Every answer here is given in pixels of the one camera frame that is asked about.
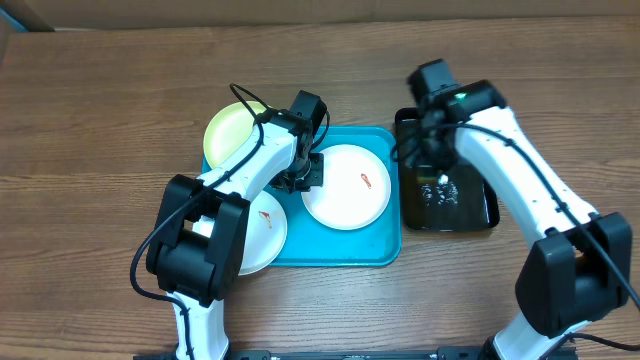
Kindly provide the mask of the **white plate with red stain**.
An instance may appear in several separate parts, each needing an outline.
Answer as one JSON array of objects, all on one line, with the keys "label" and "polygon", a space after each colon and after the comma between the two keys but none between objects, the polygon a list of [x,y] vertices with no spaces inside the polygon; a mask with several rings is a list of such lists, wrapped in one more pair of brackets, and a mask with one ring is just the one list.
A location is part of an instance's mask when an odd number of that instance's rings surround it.
[{"label": "white plate with red stain", "polygon": [[311,216],[336,230],[357,230],[373,223],[391,198],[389,171],[370,150],[341,144],[321,151],[323,184],[302,194]]}]

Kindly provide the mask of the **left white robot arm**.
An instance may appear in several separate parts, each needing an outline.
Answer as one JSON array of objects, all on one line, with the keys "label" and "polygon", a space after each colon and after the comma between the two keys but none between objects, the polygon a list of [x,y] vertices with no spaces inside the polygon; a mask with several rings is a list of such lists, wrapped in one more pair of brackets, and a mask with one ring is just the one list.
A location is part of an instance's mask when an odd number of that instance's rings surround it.
[{"label": "left white robot arm", "polygon": [[239,275],[250,205],[266,187],[307,192],[323,183],[323,156],[316,147],[328,127],[326,104],[300,91],[289,109],[266,106],[249,112],[254,129],[222,164],[198,178],[174,176],[167,184],[153,231],[138,248],[130,270],[143,262],[176,315],[175,359],[223,359],[224,299]]}]

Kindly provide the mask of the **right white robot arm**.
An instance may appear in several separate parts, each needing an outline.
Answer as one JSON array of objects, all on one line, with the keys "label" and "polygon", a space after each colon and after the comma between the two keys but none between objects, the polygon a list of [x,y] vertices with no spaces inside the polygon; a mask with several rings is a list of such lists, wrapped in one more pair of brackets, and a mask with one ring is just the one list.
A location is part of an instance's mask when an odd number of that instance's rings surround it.
[{"label": "right white robot arm", "polygon": [[488,81],[458,84],[443,60],[408,77],[415,106],[399,112],[393,159],[419,185],[439,188],[453,167],[472,167],[511,212],[528,255],[515,285],[519,311],[482,346],[440,350],[445,359],[572,359],[570,342],[627,303],[633,234],[576,195],[520,128]]}]

